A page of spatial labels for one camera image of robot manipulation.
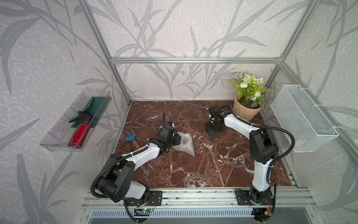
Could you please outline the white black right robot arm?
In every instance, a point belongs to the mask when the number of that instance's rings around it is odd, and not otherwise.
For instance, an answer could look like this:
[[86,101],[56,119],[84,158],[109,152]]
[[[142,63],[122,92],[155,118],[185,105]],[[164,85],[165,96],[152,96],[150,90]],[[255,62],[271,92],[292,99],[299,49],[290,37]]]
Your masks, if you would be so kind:
[[[209,108],[210,121],[205,124],[206,132],[210,135],[224,132],[231,128],[249,139],[250,155],[255,161],[254,178],[251,190],[257,193],[268,191],[271,185],[271,169],[277,161],[287,156],[296,143],[293,134],[278,127],[260,126],[236,116],[231,111],[222,111],[219,107]],[[291,139],[289,149],[276,157],[279,148],[273,134],[274,131],[283,132]]]

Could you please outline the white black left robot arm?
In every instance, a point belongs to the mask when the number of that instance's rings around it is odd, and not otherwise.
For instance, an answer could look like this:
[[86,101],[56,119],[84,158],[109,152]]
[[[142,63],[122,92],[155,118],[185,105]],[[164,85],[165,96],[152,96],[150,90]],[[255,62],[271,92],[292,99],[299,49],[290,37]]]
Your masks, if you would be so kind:
[[91,184],[92,196],[109,198],[115,203],[127,199],[146,202],[149,189],[133,181],[134,172],[150,160],[168,152],[171,147],[180,145],[181,139],[177,131],[165,131],[136,151],[124,155],[112,154]]

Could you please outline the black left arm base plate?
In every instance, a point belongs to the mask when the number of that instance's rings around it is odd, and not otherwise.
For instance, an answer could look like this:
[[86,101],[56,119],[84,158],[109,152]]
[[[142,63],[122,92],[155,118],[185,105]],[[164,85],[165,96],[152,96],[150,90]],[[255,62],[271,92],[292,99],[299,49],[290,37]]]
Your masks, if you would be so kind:
[[128,206],[140,206],[140,205],[149,205],[149,206],[161,206],[163,199],[163,191],[161,190],[149,190],[144,193],[140,199],[127,198],[124,199]]

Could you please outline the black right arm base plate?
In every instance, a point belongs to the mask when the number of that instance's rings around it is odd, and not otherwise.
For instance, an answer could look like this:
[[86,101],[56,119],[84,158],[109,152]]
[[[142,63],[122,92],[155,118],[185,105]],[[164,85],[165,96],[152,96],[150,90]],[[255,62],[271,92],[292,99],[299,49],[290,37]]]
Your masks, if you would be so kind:
[[271,188],[259,192],[255,189],[243,190],[235,189],[234,191],[238,205],[273,205],[274,196]]

